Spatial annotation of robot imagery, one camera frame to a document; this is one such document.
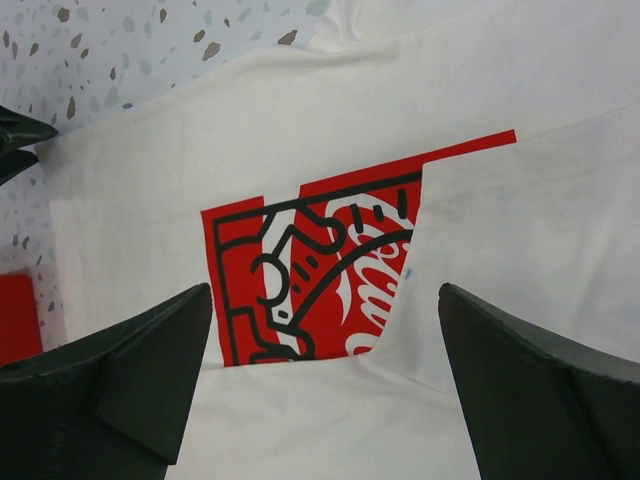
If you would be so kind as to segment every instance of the speckled surface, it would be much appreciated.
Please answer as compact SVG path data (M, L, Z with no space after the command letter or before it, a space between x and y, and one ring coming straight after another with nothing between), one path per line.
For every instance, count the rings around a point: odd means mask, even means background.
M66 133L252 49L304 48L329 0L24 0L0 12L2 105ZM40 166L0 187L0 273L26 270L45 349L66 342Z

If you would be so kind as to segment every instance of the red printed fabric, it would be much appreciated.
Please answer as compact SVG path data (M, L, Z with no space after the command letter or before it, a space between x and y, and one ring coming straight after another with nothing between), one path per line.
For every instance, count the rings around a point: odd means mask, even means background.
M355 355L382 333L422 166L516 141L502 132L202 212L225 366Z

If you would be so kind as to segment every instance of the folded cloth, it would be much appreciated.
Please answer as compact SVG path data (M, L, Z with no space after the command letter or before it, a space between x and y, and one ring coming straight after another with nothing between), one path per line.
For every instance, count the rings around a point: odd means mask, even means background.
M69 338L209 281L200 210L637 102L639 10L500 0L339 53L264 50L57 139L40 158Z
M202 372L167 478L479 478L439 327L449 280L640 360L638 131L636 106L425 165L404 280L373 350Z

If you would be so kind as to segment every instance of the brown spot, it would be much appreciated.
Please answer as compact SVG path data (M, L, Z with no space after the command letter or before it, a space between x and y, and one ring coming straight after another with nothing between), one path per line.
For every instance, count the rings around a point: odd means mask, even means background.
M69 10L64 7L58 10L58 20L60 20L62 23L69 20Z
M278 45L291 45L293 41L296 39L297 34L298 34L297 30L291 30L286 35L283 35L280 40L278 40Z
M220 51L220 44L216 42L211 42L207 49L204 51L204 55L202 56L202 61L206 62L212 57L215 57Z
M193 43L198 43L200 40L204 38L204 30L200 30L193 36Z
M81 33L71 39L71 48L78 48L78 45L80 45L80 40L82 40Z
M71 97L69 99L69 106L67 107L67 119L71 120L76 114L76 99Z

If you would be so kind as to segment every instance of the black object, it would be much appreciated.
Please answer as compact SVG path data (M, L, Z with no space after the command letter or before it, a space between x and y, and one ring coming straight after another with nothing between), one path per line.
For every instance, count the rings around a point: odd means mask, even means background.
M0 368L0 479L160 480L175 464L212 315L199 285Z
M453 285L440 323L484 479L640 479L640 364Z
M58 131L49 124L0 106L0 185L37 163L33 153L20 148L57 134Z

